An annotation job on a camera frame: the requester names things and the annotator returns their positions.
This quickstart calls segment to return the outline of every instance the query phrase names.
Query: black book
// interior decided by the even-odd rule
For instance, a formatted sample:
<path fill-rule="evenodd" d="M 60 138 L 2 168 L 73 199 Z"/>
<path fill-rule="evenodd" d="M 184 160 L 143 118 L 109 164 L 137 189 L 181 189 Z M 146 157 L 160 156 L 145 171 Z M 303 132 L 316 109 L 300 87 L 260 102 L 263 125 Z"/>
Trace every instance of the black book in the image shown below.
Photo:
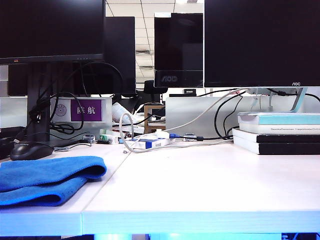
<path fill-rule="evenodd" d="M 320 134 L 261 134 L 232 129 L 232 135 L 255 143 L 320 143 Z"/>
<path fill-rule="evenodd" d="M 320 155 L 320 142 L 254 142 L 233 136 L 233 142 L 260 155 Z"/>

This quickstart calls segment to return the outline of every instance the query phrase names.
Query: purple name label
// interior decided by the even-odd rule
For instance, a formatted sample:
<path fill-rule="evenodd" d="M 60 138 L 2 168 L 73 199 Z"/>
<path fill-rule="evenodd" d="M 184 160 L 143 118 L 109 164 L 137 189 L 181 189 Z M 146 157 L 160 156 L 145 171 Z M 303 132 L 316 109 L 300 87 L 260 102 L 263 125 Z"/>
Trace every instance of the purple name label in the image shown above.
<path fill-rule="evenodd" d="M 71 100 L 71 122 L 81 122 L 81 112 L 85 122 L 101 122 L 101 100 L 100 99 L 81 99 L 81 107 L 75 99 Z"/>

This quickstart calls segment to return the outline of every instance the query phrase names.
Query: ceiling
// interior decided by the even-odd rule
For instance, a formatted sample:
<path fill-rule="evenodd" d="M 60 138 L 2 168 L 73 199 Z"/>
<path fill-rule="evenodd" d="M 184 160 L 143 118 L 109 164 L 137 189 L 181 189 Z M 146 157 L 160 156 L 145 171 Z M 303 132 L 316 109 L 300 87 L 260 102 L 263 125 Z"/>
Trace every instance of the ceiling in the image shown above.
<path fill-rule="evenodd" d="M 203 13 L 203 9 L 203 0 L 106 0 L 107 17 L 135 17 L 137 84 L 155 76 L 154 14 Z"/>

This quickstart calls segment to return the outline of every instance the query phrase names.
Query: office desk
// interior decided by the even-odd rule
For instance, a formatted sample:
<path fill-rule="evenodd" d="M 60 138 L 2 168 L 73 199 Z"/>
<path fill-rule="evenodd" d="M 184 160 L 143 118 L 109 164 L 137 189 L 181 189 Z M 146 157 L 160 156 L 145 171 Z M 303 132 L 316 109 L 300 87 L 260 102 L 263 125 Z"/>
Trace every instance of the office desk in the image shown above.
<path fill-rule="evenodd" d="M 132 153 L 83 212 L 84 234 L 320 232 L 320 156 L 233 144 Z"/>
<path fill-rule="evenodd" d="M 82 235 L 82 212 L 111 178 L 128 154 L 123 145 L 93 144 L 68 152 L 54 152 L 46 158 L 98 156 L 104 159 L 107 173 L 101 181 L 87 182 L 65 204 L 57 207 L 0 208 L 0 236 L 72 236 Z"/>

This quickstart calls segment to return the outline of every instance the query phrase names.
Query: ceiling light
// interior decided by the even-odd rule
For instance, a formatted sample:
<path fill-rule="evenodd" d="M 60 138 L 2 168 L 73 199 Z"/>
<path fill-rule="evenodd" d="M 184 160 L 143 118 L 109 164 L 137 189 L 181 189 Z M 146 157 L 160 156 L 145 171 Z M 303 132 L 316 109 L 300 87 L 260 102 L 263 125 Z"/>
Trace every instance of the ceiling light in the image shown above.
<path fill-rule="evenodd" d="M 171 12 L 155 12 L 155 18 L 171 18 Z"/>
<path fill-rule="evenodd" d="M 176 4 L 186 4 L 188 0 L 175 0 Z"/>

